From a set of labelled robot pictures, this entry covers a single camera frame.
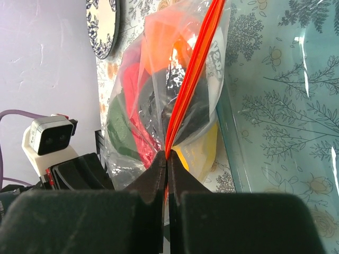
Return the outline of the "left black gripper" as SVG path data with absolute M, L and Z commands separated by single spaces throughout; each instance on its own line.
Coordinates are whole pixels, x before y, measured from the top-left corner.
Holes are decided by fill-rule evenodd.
M 6 212 L 10 204 L 27 191 L 86 189 L 114 189 L 106 168 L 95 153 L 49 167 L 35 185 L 7 185 L 1 190 L 1 211 Z

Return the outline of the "clear zip top bag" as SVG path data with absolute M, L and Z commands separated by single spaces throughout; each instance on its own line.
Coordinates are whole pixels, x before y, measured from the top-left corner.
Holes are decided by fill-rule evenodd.
M 123 53 L 105 126 L 105 162 L 113 186 L 126 188 L 165 150 L 170 118 L 210 1 L 179 1 L 144 19 Z M 202 73 L 172 149 L 204 181 L 217 153 L 217 112 L 225 74 L 230 2 L 224 4 Z

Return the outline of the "yellow bell pepper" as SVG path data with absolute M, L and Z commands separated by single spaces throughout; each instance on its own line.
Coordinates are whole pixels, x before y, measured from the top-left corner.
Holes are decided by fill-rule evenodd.
M 184 168 L 201 183 L 207 177 L 215 161 L 217 150 L 218 124 L 215 122 L 209 131 L 190 143 L 174 146 Z

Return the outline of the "dark purple plum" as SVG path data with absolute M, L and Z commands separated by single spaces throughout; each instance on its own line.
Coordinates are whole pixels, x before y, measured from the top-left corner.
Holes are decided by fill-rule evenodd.
M 141 89 L 138 105 L 141 121 L 159 144 L 165 145 L 170 125 L 179 123 L 172 145 L 195 138 L 211 122 L 208 81 L 200 76 L 191 93 L 180 96 L 186 68 L 166 68 L 149 77 Z

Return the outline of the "green lime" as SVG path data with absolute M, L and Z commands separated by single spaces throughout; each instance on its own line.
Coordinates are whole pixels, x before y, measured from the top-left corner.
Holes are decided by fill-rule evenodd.
M 115 97 L 109 106 L 106 130 L 108 138 L 118 154 L 140 160 L 136 143 L 126 121 L 120 100 Z

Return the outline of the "red chili pepper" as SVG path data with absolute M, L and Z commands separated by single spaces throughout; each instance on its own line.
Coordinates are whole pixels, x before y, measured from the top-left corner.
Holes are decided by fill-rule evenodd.
M 141 68 L 138 62 L 129 65 L 121 76 L 127 117 L 132 127 L 132 136 L 136 144 L 137 152 L 145 168 L 151 165 L 157 151 L 160 149 L 159 143 L 151 137 L 142 123 L 142 111 L 138 105 L 141 89 L 149 77 L 150 74 L 145 71 L 144 68 Z

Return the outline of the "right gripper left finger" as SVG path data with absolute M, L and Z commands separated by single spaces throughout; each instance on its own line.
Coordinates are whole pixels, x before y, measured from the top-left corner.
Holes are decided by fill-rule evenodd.
M 123 190 L 32 190 L 1 222 L 1 253 L 162 253 L 166 160 Z

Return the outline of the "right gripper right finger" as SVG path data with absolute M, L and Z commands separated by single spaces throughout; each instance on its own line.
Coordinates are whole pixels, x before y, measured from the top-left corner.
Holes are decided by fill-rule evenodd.
M 171 253 L 324 253 L 304 202 L 291 194 L 214 193 L 167 155 Z

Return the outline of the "orange fruit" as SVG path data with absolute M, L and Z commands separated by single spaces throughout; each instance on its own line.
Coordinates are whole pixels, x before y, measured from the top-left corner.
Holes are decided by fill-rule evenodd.
M 187 66 L 192 55 L 190 39 L 199 33 L 200 21 L 181 12 L 159 12 L 145 19 L 141 65 L 150 75 L 170 64 Z

